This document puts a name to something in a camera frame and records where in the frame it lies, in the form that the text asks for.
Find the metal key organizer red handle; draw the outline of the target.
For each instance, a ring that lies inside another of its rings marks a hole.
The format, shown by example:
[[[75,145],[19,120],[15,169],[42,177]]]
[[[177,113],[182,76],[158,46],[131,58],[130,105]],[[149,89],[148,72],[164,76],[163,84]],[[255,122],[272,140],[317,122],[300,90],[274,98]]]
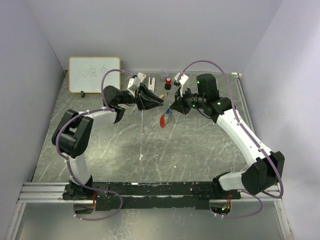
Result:
[[[166,114],[166,111],[165,113],[160,117],[160,120],[159,120],[159,125],[161,128],[165,128],[167,125],[175,122],[176,120],[176,113],[175,111],[173,110],[173,116],[172,117],[169,117],[167,114]]]

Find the blue key tag with key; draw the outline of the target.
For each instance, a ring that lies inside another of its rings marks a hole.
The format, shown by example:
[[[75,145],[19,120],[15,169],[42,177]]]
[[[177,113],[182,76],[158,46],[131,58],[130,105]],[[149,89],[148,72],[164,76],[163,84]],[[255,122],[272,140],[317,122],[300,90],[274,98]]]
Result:
[[[172,118],[173,117],[173,110],[168,108],[166,111],[166,114],[168,115],[169,118]]]

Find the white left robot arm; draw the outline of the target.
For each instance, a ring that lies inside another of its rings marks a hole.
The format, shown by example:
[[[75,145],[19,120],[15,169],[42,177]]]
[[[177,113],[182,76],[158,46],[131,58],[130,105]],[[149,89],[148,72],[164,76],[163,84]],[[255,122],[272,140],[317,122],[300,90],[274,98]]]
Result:
[[[85,158],[93,129],[120,122],[126,111],[123,105],[135,105],[138,110],[144,111],[161,107],[164,102],[143,83],[134,92],[108,85],[103,89],[102,96],[106,103],[101,108],[84,112],[67,110],[52,136],[52,144],[72,170],[62,195],[65,200],[86,200],[93,195],[93,177]]]

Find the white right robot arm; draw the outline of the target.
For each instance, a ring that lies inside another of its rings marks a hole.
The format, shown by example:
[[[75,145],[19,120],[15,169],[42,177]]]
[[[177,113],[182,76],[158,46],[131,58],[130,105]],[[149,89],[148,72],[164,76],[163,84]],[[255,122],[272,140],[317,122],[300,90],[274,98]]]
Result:
[[[174,84],[178,89],[170,109],[184,115],[195,109],[210,118],[231,137],[248,165],[245,171],[217,176],[218,183],[212,186],[213,195],[223,199],[233,190],[257,195],[279,183],[285,163],[284,155],[280,151],[272,151],[249,129],[239,112],[233,109],[231,100],[220,96],[216,78],[212,74],[198,75],[196,83],[197,92],[193,93],[189,88],[189,77],[185,74],[176,76]]]

